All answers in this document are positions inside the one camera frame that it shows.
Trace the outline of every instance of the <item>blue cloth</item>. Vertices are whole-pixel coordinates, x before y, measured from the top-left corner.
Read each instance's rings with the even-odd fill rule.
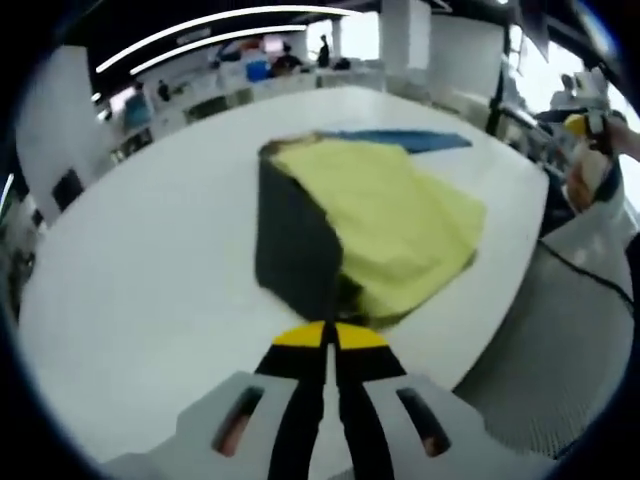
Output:
[[[355,132],[321,132],[331,138],[354,142],[373,142],[400,145],[407,153],[424,153],[450,148],[470,147],[471,142],[455,133],[429,130],[359,130]]]

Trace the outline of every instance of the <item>white table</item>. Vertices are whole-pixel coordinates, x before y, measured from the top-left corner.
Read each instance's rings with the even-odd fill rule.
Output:
[[[252,371],[296,315],[254,279],[257,151],[312,129],[456,131],[472,148],[415,163],[484,201],[473,265],[386,333],[411,371],[453,388],[490,342],[536,242],[547,179],[453,116],[357,87],[285,95],[198,122],[131,157],[60,217],[20,318],[53,410],[104,461],[171,435],[177,414]]]

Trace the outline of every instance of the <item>yellow object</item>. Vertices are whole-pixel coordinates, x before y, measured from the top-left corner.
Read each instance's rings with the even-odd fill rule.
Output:
[[[486,209],[417,170],[399,146],[322,140],[274,163],[327,212],[344,251],[342,271],[363,287],[370,317],[408,312],[471,260]]]
[[[576,137],[587,136],[587,120],[584,115],[576,113],[570,115],[569,118],[564,121],[564,126]]]
[[[324,322],[311,322],[309,325],[294,328],[276,337],[273,345],[317,348],[322,342],[323,329]]]
[[[384,337],[368,328],[336,323],[336,330],[338,331],[338,342],[341,350],[389,346]]]

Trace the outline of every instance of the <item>round table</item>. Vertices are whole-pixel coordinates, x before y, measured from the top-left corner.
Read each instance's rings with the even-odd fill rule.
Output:
[[[411,372],[452,389],[500,326],[547,190],[525,158],[445,113],[357,87],[239,107],[154,143],[87,190],[39,246],[20,316],[35,379],[98,461],[149,449],[176,416],[301,320],[254,278],[258,149],[313,129],[457,132],[413,157],[488,208],[474,263],[385,333]]]

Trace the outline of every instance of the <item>ceiling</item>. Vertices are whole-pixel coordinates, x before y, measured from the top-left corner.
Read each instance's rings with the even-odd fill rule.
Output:
[[[437,8],[437,0],[423,0]],[[453,15],[477,18],[498,24],[505,24],[511,18],[510,9],[500,5],[497,0],[445,0]],[[156,41],[137,52],[125,57],[101,74],[96,67],[133,43],[179,23],[214,13],[240,8],[269,5],[321,5],[348,8],[353,10],[379,10],[380,0],[102,0],[90,9],[68,31],[65,43],[87,47],[92,83],[96,91],[113,93],[131,81],[129,70],[140,63],[154,58],[176,47],[176,37],[187,31]],[[549,15],[568,31],[583,33],[571,9],[566,2],[547,2]],[[248,15],[214,22],[212,35],[234,32],[247,28],[285,25],[291,23],[310,23],[324,16],[305,16],[300,13],[270,13]],[[580,42],[571,49],[584,48]]]

